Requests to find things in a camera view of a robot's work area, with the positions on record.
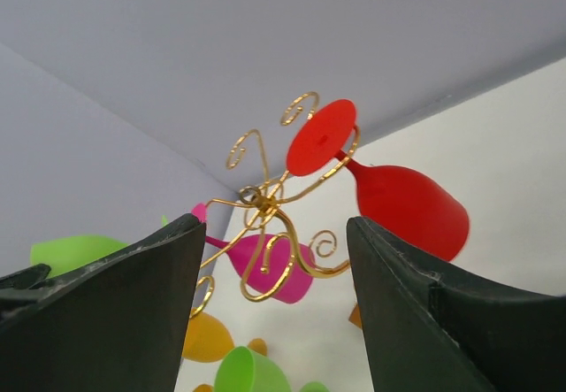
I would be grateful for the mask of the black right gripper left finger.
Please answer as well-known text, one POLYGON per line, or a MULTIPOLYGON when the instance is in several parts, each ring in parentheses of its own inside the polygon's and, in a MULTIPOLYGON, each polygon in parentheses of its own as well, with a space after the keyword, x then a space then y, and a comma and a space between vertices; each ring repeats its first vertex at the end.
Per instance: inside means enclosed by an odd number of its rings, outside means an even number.
POLYGON ((68 273, 4 276, 2 390, 174 390, 205 233, 185 214, 68 273))

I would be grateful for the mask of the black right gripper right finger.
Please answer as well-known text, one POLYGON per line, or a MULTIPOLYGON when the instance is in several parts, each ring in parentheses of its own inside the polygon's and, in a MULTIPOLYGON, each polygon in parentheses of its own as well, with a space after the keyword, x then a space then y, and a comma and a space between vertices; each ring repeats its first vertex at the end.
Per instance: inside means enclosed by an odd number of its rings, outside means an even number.
POLYGON ((467 272, 367 218, 346 230, 375 390, 564 390, 563 297, 467 272))

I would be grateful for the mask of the green wine glass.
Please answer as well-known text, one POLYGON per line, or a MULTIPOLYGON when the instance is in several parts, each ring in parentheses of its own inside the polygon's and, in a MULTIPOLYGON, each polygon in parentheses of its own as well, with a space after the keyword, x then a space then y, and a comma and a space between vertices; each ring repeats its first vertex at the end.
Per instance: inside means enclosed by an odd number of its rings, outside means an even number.
POLYGON ((236 347, 222 360, 213 388, 218 392, 291 392, 282 369, 268 357, 236 347))
POLYGON ((47 266, 47 281, 66 281, 90 274, 110 263, 122 261, 141 250, 142 245, 134 245, 131 248, 128 243, 105 235, 74 235, 33 244, 29 262, 33 267, 47 266))

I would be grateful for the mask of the red plastic wine glass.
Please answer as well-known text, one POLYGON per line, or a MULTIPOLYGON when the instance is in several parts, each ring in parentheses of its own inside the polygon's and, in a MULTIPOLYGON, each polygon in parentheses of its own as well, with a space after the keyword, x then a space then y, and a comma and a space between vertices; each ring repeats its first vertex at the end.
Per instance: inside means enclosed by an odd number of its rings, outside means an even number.
MULTIPOLYGON (((356 126, 356 107, 348 99, 329 103, 296 134, 287 152, 287 170, 306 176, 342 150, 356 126)), ((462 250, 470 232, 463 205, 430 177, 398 165, 368 166, 345 162, 356 180, 356 200, 362 216, 405 242, 445 261, 462 250)))

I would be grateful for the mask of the pink plastic wine glass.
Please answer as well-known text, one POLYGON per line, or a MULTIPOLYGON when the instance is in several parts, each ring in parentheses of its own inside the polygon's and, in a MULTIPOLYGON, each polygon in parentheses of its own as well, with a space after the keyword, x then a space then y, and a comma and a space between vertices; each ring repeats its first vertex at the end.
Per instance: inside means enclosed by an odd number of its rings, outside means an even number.
POLYGON ((313 276, 300 263, 314 265, 312 250, 303 244, 292 247, 287 233, 267 234, 265 225, 273 211, 259 209, 230 242, 206 236, 205 242, 228 256, 239 275, 242 295, 250 302, 276 299, 296 304, 309 291, 313 276))

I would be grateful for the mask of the orange wine glass left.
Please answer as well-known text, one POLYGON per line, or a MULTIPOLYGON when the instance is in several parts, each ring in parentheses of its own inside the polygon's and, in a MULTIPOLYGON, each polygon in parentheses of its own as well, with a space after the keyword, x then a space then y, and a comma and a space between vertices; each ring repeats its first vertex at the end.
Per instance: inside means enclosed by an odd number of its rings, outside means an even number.
POLYGON ((361 320, 361 315, 360 315, 360 310, 359 310, 359 305, 355 304, 352 312, 350 312, 350 315, 348 317, 348 321, 353 324, 354 326, 362 329, 362 320, 361 320))

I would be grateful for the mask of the orange wine glass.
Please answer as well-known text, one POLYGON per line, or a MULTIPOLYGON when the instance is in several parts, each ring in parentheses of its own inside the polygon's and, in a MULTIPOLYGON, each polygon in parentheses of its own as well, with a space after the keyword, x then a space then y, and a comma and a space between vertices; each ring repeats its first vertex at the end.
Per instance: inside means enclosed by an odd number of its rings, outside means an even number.
POLYGON ((350 315, 348 317, 348 321, 353 324, 354 326, 362 329, 362 320, 361 320, 361 315, 360 315, 360 310, 359 310, 359 305, 355 304, 352 312, 350 312, 350 315))
POLYGON ((214 363, 236 347, 229 330, 219 319, 204 311, 191 316, 182 351, 184 360, 214 363))

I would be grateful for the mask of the orange wine glass front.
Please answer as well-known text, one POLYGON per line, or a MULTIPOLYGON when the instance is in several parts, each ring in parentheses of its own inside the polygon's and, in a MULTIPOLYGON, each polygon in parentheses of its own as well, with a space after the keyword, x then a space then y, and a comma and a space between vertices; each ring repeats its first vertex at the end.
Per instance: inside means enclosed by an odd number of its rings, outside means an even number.
POLYGON ((191 316, 182 351, 184 360, 214 363, 236 347, 229 330, 219 319, 204 311, 191 316))

